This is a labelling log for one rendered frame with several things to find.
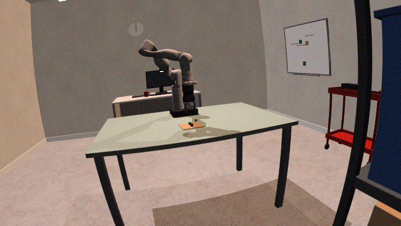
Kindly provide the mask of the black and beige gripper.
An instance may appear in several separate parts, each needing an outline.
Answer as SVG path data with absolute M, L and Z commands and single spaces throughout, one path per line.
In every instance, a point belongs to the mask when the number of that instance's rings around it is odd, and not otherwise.
M 193 76 L 181 77 L 182 92 L 183 92 L 183 104 L 185 105 L 185 112 L 187 113 L 187 103 L 193 102 L 194 112 L 196 112 L 196 101 L 194 96 L 194 85 L 197 85 L 197 81 L 193 81 Z

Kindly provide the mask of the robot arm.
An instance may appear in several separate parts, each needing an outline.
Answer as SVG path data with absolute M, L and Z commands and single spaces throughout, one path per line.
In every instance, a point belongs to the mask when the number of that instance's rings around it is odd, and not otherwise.
M 154 63 L 167 75 L 167 77 L 171 81 L 176 81 L 176 83 L 171 86 L 173 109 L 184 109 L 182 77 L 193 76 L 192 68 L 190 67 L 193 57 L 188 53 L 178 52 L 172 49 L 158 50 L 157 47 L 147 39 L 143 41 L 138 52 L 142 56 L 153 57 Z M 170 69 L 170 63 L 168 60 L 178 61 L 181 70 Z

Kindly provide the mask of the orange square mat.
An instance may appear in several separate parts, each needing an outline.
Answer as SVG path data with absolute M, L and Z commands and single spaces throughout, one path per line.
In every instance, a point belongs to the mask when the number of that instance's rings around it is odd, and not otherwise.
M 195 129 L 195 128 L 205 127 L 204 125 L 200 124 L 199 122 L 191 122 L 191 123 L 193 124 L 193 126 L 189 125 L 189 123 L 179 124 L 179 126 L 180 126 L 183 130 L 189 130 L 189 129 Z

